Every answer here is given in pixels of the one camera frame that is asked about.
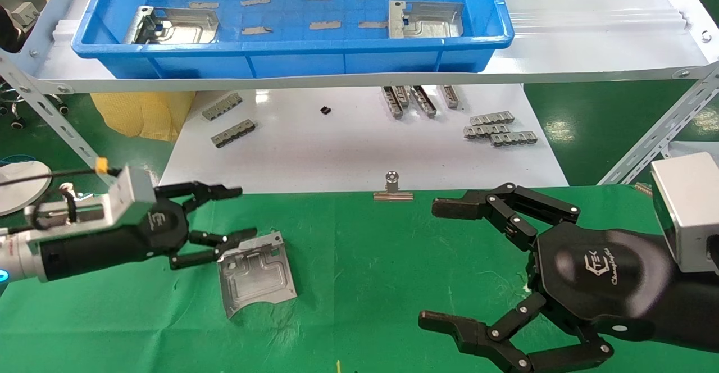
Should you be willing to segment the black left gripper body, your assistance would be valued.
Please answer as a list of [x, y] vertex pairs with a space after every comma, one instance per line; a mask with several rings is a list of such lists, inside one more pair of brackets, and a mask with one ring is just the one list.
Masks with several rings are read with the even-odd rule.
[[54, 281], [154, 256], [171, 256], [185, 244], [188, 232], [183, 207], [160, 199], [137, 225], [44, 242], [44, 277]]

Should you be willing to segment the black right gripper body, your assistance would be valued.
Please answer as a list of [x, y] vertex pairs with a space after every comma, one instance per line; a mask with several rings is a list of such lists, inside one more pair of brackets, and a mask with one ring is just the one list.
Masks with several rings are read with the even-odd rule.
[[654, 340], [654, 309], [675, 273], [659, 235], [559, 224], [537, 237], [537, 291], [544, 316], [566, 334], [592, 327], [630, 342]]

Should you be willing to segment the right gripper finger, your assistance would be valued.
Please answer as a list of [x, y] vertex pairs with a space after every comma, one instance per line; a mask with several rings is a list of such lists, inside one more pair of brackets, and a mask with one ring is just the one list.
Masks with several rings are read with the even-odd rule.
[[446, 313], [422, 311], [418, 326], [452, 337], [458, 351], [487, 358], [503, 372], [573, 372], [602, 365], [614, 350], [590, 325], [575, 326], [579, 343], [568, 347], [525, 353], [511, 342], [512, 337], [532, 322], [547, 306], [547, 299], [533, 293], [501, 317], [487, 325], [475, 319]]
[[514, 183], [492, 190], [468, 190], [460, 198], [437, 197], [431, 211], [440, 219], [485, 219], [521, 251], [532, 251], [538, 236], [527, 217], [559, 225], [575, 224], [580, 215], [575, 205]]

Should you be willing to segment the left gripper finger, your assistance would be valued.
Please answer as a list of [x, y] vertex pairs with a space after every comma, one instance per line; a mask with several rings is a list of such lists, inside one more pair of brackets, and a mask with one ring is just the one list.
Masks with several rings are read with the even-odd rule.
[[189, 199], [181, 204], [183, 213], [191, 213], [210, 201], [224, 201], [224, 199], [233, 199], [243, 194], [242, 187], [227, 188], [222, 184], [206, 185], [193, 181], [192, 183], [180, 183], [172, 185], [158, 186], [154, 189], [157, 199], [172, 199], [174, 197], [189, 197]]
[[183, 270], [193, 266], [207, 265], [219, 260], [228, 250], [238, 247], [239, 243], [246, 242], [257, 235], [257, 228], [247, 228], [226, 235], [218, 235], [205, 231], [191, 231], [188, 233], [188, 243], [207, 247], [202, 251], [179, 254], [177, 251], [169, 255], [170, 270]]

